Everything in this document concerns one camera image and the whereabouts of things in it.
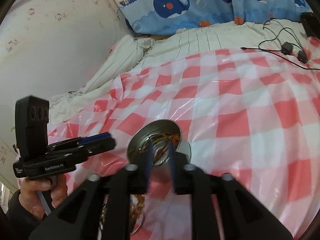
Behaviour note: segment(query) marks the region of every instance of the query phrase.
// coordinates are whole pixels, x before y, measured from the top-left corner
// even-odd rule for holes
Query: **bed sheet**
[[[320,41],[309,39],[309,67]],[[296,58],[290,59],[299,63]],[[115,150],[68,174],[71,192],[91,172],[115,173],[141,127],[180,125],[191,162],[213,175],[231,172],[298,238],[320,208],[320,73],[261,51],[218,49],[134,68],[110,92],[67,122],[49,126],[49,142],[109,131]],[[143,229],[132,239],[191,239],[190,199],[151,183]]]
[[[302,24],[289,20],[278,21],[283,26],[292,28],[302,45],[307,46]],[[268,28],[277,34],[282,29],[276,22],[271,22]],[[117,75],[133,67],[157,66],[172,59],[216,49],[257,47],[261,41],[273,38],[274,35],[269,30],[263,30],[262,24],[249,22],[243,25],[230,22],[185,30],[165,40],[134,39],[127,35],[112,48],[110,57],[84,88],[51,98],[50,123],[59,123],[73,117],[87,104],[93,103],[98,97],[108,93],[110,84]],[[285,41],[297,43],[287,32],[282,32],[279,39],[282,43]],[[279,48],[277,42],[266,45],[270,48]]]

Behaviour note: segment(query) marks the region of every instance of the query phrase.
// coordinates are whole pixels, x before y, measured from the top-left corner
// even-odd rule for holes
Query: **stainless steel bowl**
[[[176,152],[186,155],[188,162],[191,160],[191,147],[188,141],[183,137],[180,127],[171,120],[157,120],[142,127],[132,138],[128,146],[127,157],[130,163],[136,164],[135,160],[140,154],[141,149],[145,148],[149,139],[158,135],[179,135],[180,142]],[[160,141],[153,145],[155,156],[159,149],[165,147],[165,141]],[[168,165],[169,151],[166,149],[161,157],[153,163],[151,180],[168,181],[170,180],[170,169]]]

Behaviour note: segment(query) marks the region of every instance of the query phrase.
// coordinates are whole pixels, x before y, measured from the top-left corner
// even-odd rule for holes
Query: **checkered tablecloth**
[[[310,66],[320,41],[310,40]],[[180,125],[191,162],[207,173],[231,172],[296,237],[320,208],[320,71],[266,52],[222,49],[133,69],[110,93],[67,122],[49,127],[49,143],[109,131],[116,149],[68,174],[71,192],[86,176],[115,173],[129,141],[158,119]],[[171,184],[150,185],[143,229],[132,239],[191,239],[190,199]]]

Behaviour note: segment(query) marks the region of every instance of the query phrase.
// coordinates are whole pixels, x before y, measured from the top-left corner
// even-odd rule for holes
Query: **orange spot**
[[[172,9],[173,9],[173,4],[169,2],[169,3],[166,4],[166,7],[167,7],[169,10],[172,10]]]
[[[208,27],[208,26],[210,26],[210,25],[212,25],[212,24],[211,24],[211,22],[209,22],[208,20],[203,20],[203,21],[199,22],[199,27],[200,27],[200,28]]]
[[[244,19],[241,18],[241,17],[239,17],[239,16],[237,16],[237,17],[235,18],[235,24],[238,24],[238,25],[244,24]]]

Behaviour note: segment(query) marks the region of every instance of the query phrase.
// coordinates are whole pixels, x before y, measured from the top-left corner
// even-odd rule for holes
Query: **screw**
[[[136,171],[138,169],[138,165],[136,164],[129,164],[128,166],[126,166],[125,168],[127,171]]]
[[[232,181],[233,177],[232,177],[232,175],[230,173],[225,173],[225,174],[222,175],[222,179],[224,181]]]
[[[192,164],[186,164],[183,166],[183,169],[185,171],[194,171],[196,169],[196,166],[192,165]]]
[[[88,180],[92,181],[92,182],[98,181],[99,179],[100,179],[100,176],[98,174],[95,174],[95,173],[90,174],[90,176],[88,178]]]

